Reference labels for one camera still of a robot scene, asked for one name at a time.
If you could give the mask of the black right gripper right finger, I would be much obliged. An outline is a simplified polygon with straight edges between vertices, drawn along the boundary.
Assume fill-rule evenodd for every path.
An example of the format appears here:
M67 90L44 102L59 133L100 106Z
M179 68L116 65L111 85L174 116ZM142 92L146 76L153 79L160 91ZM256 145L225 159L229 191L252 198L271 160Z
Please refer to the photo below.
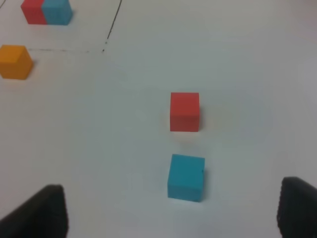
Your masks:
M283 238L315 238L317 189L298 177L283 178L276 219Z

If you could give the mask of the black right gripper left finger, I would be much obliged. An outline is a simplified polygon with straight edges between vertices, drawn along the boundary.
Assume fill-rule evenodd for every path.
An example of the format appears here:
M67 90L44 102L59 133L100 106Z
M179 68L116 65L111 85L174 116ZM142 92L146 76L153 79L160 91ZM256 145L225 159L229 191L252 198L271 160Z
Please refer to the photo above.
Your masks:
M69 230L64 188L50 184L0 220L2 238L65 238Z

